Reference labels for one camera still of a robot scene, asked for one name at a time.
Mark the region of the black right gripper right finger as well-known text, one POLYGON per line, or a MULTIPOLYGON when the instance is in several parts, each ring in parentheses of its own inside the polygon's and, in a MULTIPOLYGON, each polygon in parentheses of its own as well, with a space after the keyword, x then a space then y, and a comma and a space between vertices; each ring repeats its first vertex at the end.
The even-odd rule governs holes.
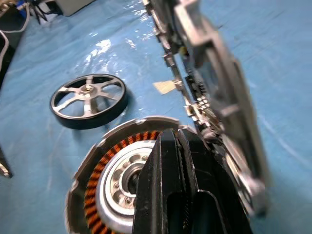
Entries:
POLYGON ((221 155, 197 134, 179 130, 192 234, 250 234, 252 230, 221 155))

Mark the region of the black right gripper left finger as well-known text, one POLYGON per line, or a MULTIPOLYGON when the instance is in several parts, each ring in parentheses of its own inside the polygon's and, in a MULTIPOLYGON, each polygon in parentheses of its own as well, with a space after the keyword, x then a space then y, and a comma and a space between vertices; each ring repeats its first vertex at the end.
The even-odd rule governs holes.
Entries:
POLYGON ((187 145, 195 132, 160 133, 138 179, 134 234, 192 234, 194 218, 184 168, 187 145))

